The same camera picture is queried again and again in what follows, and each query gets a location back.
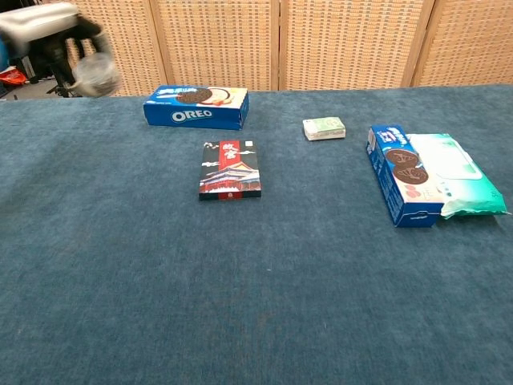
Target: wicker screen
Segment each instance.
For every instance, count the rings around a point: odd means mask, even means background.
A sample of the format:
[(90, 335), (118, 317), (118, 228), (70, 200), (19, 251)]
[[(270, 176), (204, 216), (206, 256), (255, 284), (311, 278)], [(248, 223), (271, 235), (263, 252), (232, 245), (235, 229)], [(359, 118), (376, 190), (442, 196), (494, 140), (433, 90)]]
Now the wicker screen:
[(438, 0), (413, 85), (513, 83), (513, 0)]
[(282, 0), (280, 89), (400, 87), (424, 10), (423, 0)]
[[(149, 0), (68, 2), (107, 32), (123, 81), (116, 95), (150, 95), (160, 84), (166, 83)], [(71, 53), (75, 60), (76, 52)]]
[(279, 0), (151, 0), (168, 81), (277, 89)]

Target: white and teal package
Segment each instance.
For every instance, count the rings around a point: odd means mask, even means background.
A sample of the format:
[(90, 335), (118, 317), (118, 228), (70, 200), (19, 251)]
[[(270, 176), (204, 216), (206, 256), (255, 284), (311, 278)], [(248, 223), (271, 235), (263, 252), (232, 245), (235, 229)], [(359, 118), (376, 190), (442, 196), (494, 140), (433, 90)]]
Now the white and teal package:
[(412, 134), (409, 138), (443, 193), (443, 217), (507, 214), (502, 194), (449, 134)]
[(154, 126), (241, 130), (248, 115), (246, 88), (160, 86), (144, 103)]

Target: small green package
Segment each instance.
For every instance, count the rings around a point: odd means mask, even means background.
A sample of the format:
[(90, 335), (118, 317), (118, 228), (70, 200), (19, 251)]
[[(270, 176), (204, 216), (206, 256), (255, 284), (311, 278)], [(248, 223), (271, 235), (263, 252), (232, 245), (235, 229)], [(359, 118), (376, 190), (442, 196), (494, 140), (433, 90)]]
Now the small green package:
[(411, 144), (443, 193), (442, 216), (507, 214), (504, 198), (449, 134), (412, 134)]
[(308, 140), (345, 138), (345, 126), (334, 116), (303, 120), (303, 127)]

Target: box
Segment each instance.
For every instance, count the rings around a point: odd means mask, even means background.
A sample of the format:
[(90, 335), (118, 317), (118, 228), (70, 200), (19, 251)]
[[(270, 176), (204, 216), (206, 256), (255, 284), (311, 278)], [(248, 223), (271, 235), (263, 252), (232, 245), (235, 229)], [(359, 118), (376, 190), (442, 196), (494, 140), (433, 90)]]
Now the box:
[(241, 130), (249, 97), (246, 88), (160, 86), (143, 108), (150, 125)]
[(345, 138), (345, 126), (335, 116), (303, 120), (303, 128), (308, 140)]
[(372, 126), (367, 154), (396, 227), (431, 227), (443, 195), (399, 125)]
[(203, 145), (200, 200), (260, 196), (257, 147), (252, 140), (226, 140)]
[(443, 194), (442, 217), (508, 213), (503, 195), (449, 134), (412, 134), (408, 139)]

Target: red object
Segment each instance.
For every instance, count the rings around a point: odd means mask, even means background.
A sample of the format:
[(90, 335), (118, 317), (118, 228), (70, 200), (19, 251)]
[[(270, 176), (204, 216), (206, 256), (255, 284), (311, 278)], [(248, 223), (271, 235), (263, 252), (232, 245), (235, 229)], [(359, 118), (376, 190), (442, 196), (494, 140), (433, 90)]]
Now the red object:
[(217, 199), (220, 200), (226, 200), (226, 199), (240, 199), (242, 198), (242, 192), (241, 191), (234, 191), (234, 192), (219, 192), (217, 194)]
[(5, 84), (21, 86), (26, 82), (26, 76), (17, 68), (0, 74), (0, 81)]
[(219, 170), (240, 162), (240, 147), (238, 140), (219, 142)]

